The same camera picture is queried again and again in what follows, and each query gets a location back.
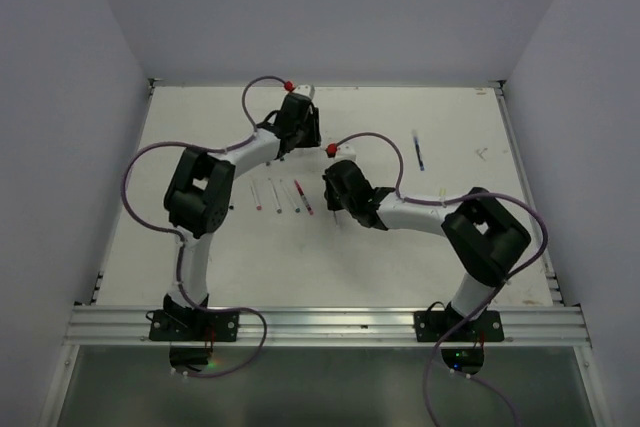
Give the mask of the blue gel pen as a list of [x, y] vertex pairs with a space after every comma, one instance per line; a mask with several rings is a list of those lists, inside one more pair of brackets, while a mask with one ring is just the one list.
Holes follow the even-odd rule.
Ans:
[[420, 139], [419, 139], [417, 130], [412, 129], [411, 136], [412, 136], [412, 141], [413, 141], [419, 169], [421, 172], [425, 172], [426, 169], [425, 169], [424, 159], [423, 159], [421, 145], [420, 145]]

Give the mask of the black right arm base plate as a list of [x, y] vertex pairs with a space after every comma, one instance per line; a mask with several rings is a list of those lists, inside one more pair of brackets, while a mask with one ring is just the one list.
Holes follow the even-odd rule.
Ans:
[[497, 311], [484, 310], [446, 337], [462, 319], [451, 307], [436, 301], [426, 310], [413, 312], [413, 328], [419, 343], [437, 343], [444, 338], [439, 360], [454, 372], [474, 376], [484, 366], [485, 347], [505, 340], [502, 319]]

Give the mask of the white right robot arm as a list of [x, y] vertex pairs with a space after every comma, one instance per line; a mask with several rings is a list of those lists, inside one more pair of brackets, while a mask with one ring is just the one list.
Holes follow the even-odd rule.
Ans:
[[485, 301], [531, 243], [525, 227], [486, 191], [475, 187], [457, 206], [402, 200], [391, 187], [374, 187], [352, 160], [341, 160], [323, 174], [331, 211], [346, 211], [361, 226], [411, 230], [446, 238], [465, 274], [445, 312], [451, 336], [468, 339], [481, 327]]

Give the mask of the grey capped white marker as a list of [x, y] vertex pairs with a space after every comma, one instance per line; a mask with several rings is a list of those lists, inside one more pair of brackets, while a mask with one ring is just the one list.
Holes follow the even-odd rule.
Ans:
[[272, 195], [273, 195], [273, 201], [274, 201], [276, 213], [277, 214], [282, 214], [283, 209], [282, 209], [282, 205], [281, 205], [281, 202], [280, 202], [280, 199], [279, 199], [279, 194], [278, 194], [277, 188], [275, 186], [275, 183], [274, 183], [274, 181], [273, 181], [273, 179], [271, 177], [268, 178], [268, 182], [269, 182], [269, 185], [270, 185], [270, 188], [271, 188], [271, 192], [272, 192]]

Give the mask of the green capped white marker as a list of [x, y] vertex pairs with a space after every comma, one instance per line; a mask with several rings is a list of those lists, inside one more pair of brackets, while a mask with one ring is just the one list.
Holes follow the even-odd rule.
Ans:
[[284, 179], [280, 179], [279, 183], [281, 185], [281, 188], [282, 188], [282, 190], [283, 190], [283, 192], [284, 192], [284, 194], [285, 194], [285, 196], [287, 198], [287, 201], [289, 202], [292, 210], [295, 213], [300, 213], [301, 209], [298, 206], [298, 203], [296, 202], [296, 200], [295, 200], [291, 190], [289, 189], [288, 185], [286, 184], [285, 180]]

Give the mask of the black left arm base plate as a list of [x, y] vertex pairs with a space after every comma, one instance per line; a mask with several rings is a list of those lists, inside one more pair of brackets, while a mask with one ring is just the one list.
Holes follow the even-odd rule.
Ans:
[[176, 304], [168, 295], [161, 309], [150, 310], [148, 338], [153, 342], [169, 342], [172, 368], [185, 374], [200, 374], [212, 359], [216, 343], [237, 340], [240, 312], [204, 312]]

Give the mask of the pink capped white marker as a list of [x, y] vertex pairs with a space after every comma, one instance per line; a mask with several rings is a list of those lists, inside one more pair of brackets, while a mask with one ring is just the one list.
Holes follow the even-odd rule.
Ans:
[[257, 211], [262, 211], [263, 210], [263, 204], [261, 201], [261, 196], [260, 196], [260, 191], [259, 191], [259, 187], [258, 184], [255, 180], [255, 178], [253, 176], [249, 177], [249, 182], [250, 182], [250, 190], [252, 193], [252, 197], [255, 203], [255, 207]]

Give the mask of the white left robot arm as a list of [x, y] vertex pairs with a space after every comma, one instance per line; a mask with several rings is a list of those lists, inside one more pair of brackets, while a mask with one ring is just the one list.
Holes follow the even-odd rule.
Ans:
[[301, 85], [287, 93], [279, 110], [256, 125], [252, 136], [235, 147], [208, 152], [187, 147], [164, 197], [169, 222], [178, 229], [174, 286], [163, 308], [172, 313], [172, 326], [185, 339], [201, 337], [208, 326], [206, 274], [214, 233], [223, 224], [234, 181], [250, 170], [279, 160], [295, 149], [321, 144], [315, 88]]

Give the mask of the red gel pen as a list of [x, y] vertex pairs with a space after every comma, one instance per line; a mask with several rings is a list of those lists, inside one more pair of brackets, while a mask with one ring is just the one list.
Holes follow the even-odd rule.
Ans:
[[301, 184], [299, 183], [299, 181], [297, 179], [294, 179], [294, 186], [302, 200], [302, 203], [304, 204], [305, 209], [307, 210], [307, 212], [309, 213], [310, 216], [314, 215], [314, 210], [311, 207], [309, 200], [307, 199], [307, 196], [301, 186]]

